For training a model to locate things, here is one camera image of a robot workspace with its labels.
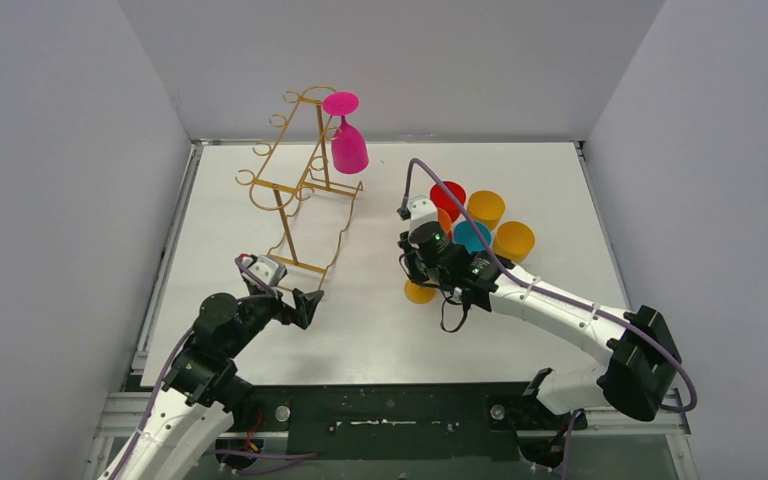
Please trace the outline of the orange wine glass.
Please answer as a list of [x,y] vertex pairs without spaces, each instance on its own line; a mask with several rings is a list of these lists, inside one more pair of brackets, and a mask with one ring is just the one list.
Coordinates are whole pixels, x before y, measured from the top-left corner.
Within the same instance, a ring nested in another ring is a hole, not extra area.
[[443,232],[446,234],[446,236],[449,239],[451,239],[452,238],[452,220],[448,212],[442,208],[437,208],[437,220]]

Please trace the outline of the blue wine glass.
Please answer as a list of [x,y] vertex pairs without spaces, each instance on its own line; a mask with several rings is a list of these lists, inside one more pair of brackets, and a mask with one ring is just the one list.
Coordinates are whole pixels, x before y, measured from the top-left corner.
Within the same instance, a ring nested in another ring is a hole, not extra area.
[[452,229],[453,242],[463,245],[468,253],[476,253],[485,250],[485,246],[492,244],[492,233],[482,223],[476,223],[476,229],[467,221],[461,221]]

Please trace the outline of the yellow wine glass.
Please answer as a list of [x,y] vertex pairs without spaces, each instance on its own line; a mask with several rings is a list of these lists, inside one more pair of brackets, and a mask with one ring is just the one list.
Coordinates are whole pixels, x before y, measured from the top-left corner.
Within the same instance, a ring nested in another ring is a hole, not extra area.
[[467,201],[467,213],[477,223],[493,231],[500,223],[506,211],[504,199],[489,190],[473,192]]
[[428,304],[435,299],[437,288],[434,284],[417,284],[411,280],[404,283],[403,293],[414,304]]
[[535,234],[528,225],[508,221],[496,229],[492,249],[496,255],[519,264],[527,258],[535,244]]

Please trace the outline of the red wine glass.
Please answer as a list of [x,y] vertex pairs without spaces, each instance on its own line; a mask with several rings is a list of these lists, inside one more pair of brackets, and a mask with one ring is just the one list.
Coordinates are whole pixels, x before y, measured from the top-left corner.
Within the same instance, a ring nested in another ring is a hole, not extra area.
[[456,222],[461,216],[460,206],[464,205],[467,198],[463,187],[454,181],[433,185],[429,197],[438,208],[447,213],[452,222]]

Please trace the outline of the magenta wine glass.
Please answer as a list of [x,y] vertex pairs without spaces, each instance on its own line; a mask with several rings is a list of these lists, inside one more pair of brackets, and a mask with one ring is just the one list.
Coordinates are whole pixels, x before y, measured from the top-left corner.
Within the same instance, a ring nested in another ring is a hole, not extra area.
[[331,150],[335,169],[346,175],[358,174],[369,164],[366,141],[361,132],[348,121],[348,116],[358,106],[358,97],[348,91],[332,93],[323,101],[325,112],[340,120],[332,136]]

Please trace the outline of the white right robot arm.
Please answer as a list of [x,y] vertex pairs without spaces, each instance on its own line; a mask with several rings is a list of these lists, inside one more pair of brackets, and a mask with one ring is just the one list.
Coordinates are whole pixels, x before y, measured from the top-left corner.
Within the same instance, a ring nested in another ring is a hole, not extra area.
[[507,259],[470,253],[438,222],[403,231],[397,242],[411,282],[434,287],[464,311],[473,307],[534,325],[591,360],[572,371],[540,370],[526,388],[525,419],[545,429],[563,414],[611,407],[643,422],[664,409],[680,362],[663,316],[602,307],[548,284]]

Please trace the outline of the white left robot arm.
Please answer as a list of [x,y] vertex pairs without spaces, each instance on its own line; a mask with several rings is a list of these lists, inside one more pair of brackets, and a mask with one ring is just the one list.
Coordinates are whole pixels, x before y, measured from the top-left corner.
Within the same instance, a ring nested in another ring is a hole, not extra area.
[[137,426],[100,473],[102,479],[181,479],[229,429],[257,425],[264,415],[255,387],[238,374],[236,357],[272,321],[307,329],[322,290],[278,286],[283,263],[265,255],[235,260],[248,294],[214,293],[168,355]]

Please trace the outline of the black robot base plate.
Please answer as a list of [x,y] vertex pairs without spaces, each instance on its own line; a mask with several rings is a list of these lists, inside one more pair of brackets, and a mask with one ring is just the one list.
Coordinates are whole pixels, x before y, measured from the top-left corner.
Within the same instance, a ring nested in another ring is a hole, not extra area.
[[555,466],[565,430],[585,418],[555,415],[524,382],[258,386],[237,420],[209,443],[246,443],[316,460],[441,460],[535,457]]

